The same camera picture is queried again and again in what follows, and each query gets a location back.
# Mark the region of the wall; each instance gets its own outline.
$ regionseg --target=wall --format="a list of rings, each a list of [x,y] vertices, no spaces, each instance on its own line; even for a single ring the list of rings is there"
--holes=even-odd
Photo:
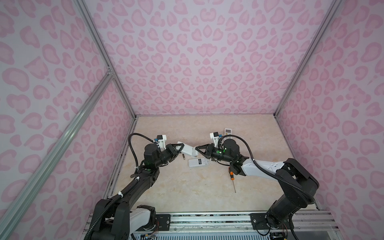
[[[278,117],[346,240],[384,239],[383,12],[346,1]]]
[[[11,239],[77,239],[103,195],[131,119],[111,82]]]
[[[87,0],[136,114],[273,113],[331,0]]]
[[[76,10],[0,3],[0,217],[106,73]]]

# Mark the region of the black cable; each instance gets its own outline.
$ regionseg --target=black cable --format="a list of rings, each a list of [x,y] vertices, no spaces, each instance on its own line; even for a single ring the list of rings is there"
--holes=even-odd
[[[292,217],[293,217],[293,214],[290,214],[290,215],[289,215],[289,218],[288,218],[288,221],[289,221],[289,228],[291,229],[291,233],[292,233],[293,237],[294,237],[296,240],[299,240],[299,238],[297,238],[296,233],[295,233],[294,230],[293,230]]]
[[[134,186],[136,186],[136,184],[139,182],[138,179],[135,179],[133,184],[128,187],[126,190],[123,189],[123,191],[121,192],[122,195],[125,195],[127,194],[130,190],[132,190],[134,188]],[[93,233],[93,229],[94,227],[96,226],[96,224],[102,219],[102,217],[104,216],[105,213],[107,213],[107,211],[111,208],[111,206],[113,206],[113,204],[115,204],[118,200],[120,200],[121,198],[121,195],[115,195],[112,197],[112,200],[105,206],[105,208],[100,212],[100,214],[95,218],[95,221],[93,222],[93,224],[89,227],[88,229],[88,232],[87,234],[85,235],[84,237],[84,240],[90,240],[91,239],[91,235]]]
[[[259,232],[259,230],[257,230],[257,225],[259,225],[259,223],[263,223],[263,222],[256,222],[256,231],[257,231],[257,233],[260,234],[263,237],[267,236],[269,234],[269,232],[271,231],[271,227],[269,227],[268,224],[267,224],[267,226],[269,227],[268,232],[266,234],[261,234]]]
[[[134,157],[134,159],[135,159],[135,163],[136,163],[136,169],[135,169],[135,174],[136,174],[136,173],[137,173],[137,167],[139,166],[139,162],[138,162],[138,160],[137,160],[135,151],[133,151],[133,147],[132,147],[132,144],[131,144],[131,138],[132,138],[132,136],[134,136],[134,135],[143,137],[143,138],[147,139],[148,141],[150,141],[151,143],[153,143],[153,140],[151,140],[149,137],[146,137],[146,136],[144,136],[144,135],[142,135],[142,134],[140,134],[140,133],[135,133],[135,132],[134,132],[134,133],[131,133],[131,134],[128,136],[128,145],[129,145],[129,148],[131,149],[132,155],[133,155],[133,157]]]
[[[250,155],[251,159],[253,160],[253,163],[256,165],[256,167],[257,167],[260,171],[262,171],[263,173],[267,174],[267,175],[270,176],[270,177],[273,177],[274,179],[276,179],[276,180],[279,181],[279,182],[283,182],[284,184],[287,184],[287,185],[293,187],[294,189],[296,189],[297,191],[301,192],[301,193],[304,194],[307,198],[310,199],[310,202],[309,202],[308,204],[314,204],[314,202],[315,202],[314,197],[313,197],[311,194],[309,194],[307,191],[305,191],[305,190],[302,189],[301,187],[298,187],[298,186],[296,186],[296,185],[294,185],[294,184],[292,184],[292,183],[286,181],[286,180],[285,180],[284,178],[282,178],[281,176],[279,176],[279,175],[275,175],[275,174],[273,174],[273,173],[270,173],[270,172],[268,172],[267,170],[265,170],[264,168],[260,167],[260,165],[256,162],[256,160],[254,160],[254,157],[253,157],[253,154],[252,154],[252,151],[251,151],[249,145],[248,145],[247,142],[246,142],[244,139],[242,139],[241,137],[238,137],[238,136],[236,136],[236,135],[225,135],[225,136],[222,136],[221,138],[219,138],[218,143],[217,143],[217,145],[218,145],[219,148],[221,147],[221,141],[222,141],[222,139],[225,138],[225,137],[235,137],[235,138],[237,138],[237,139],[240,139],[240,140],[246,145],[246,147],[247,147],[247,149],[248,149],[248,151],[249,151],[249,155]]]
[[[218,164],[221,164],[221,165],[224,165],[224,166],[229,166],[229,165],[226,165],[226,164],[223,164],[223,163],[220,163],[219,161],[217,161]]]

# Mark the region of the diagonal metal bar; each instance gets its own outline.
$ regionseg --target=diagonal metal bar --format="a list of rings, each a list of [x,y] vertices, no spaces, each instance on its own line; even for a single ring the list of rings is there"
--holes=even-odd
[[[6,240],[11,236],[112,79],[113,76],[110,73],[104,76],[23,190],[9,206],[0,222],[0,239]]]
[[[309,61],[311,60],[311,57],[316,52],[316,48],[319,46],[323,36],[325,35],[328,28],[331,26],[336,14],[338,13],[338,10],[341,9],[340,6],[342,5],[343,2],[344,0],[333,0],[333,2],[331,3],[331,6],[329,7],[322,23],[320,24],[320,27],[318,28],[315,36],[313,37],[313,40],[310,46],[308,47],[308,50],[305,53],[303,60],[301,61],[299,67],[297,68],[295,74],[293,75],[290,84],[285,90],[283,97],[281,98],[281,101],[276,108],[276,111],[274,113],[275,116],[278,116],[281,113],[281,110],[283,109],[285,103],[287,102],[288,97],[293,91],[293,87],[299,81],[302,72],[304,71],[305,67],[308,65]]]
[[[95,42],[96,47],[99,50],[100,55],[101,55],[105,65],[108,67],[109,71],[111,71],[112,74],[116,75],[114,81],[116,83],[116,86],[118,87],[119,94],[120,94],[121,98],[124,100],[124,104],[127,107],[127,109],[129,110],[129,113],[131,114],[132,118],[135,119],[136,115],[135,115],[135,112],[133,111],[132,105],[129,102],[128,95],[125,92],[125,90],[121,84],[121,81],[116,74],[116,70],[113,67],[112,61],[109,58],[108,53],[106,51],[106,48],[105,48],[105,46],[101,40],[101,37],[100,37],[96,27],[95,27],[95,24],[94,24],[92,17],[91,17],[91,13],[89,12],[89,9],[88,9],[86,3],[84,2],[84,0],[73,0],[73,2],[75,3],[76,7],[78,8],[80,15],[83,18],[84,23],[87,26],[88,31],[91,34],[91,37],[92,37],[93,41]]]

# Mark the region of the slotted metal panel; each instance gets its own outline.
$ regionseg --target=slotted metal panel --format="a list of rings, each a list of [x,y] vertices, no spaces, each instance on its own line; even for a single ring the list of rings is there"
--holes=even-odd
[[[140,234],[134,233],[134,236],[136,240],[140,239]],[[155,240],[270,240],[270,238],[257,233],[159,233]]]

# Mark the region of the screwdriver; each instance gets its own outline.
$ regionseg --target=screwdriver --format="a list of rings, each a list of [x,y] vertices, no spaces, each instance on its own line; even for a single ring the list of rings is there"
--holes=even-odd
[[[236,193],[236,188],[235,188],[235,178],[233,177],[233,172],[232,171],[229,171],[229,175],[231,176],[231,180],[232,180],[232,183],[233,183],[233,188],[235,189],[235,193]]]

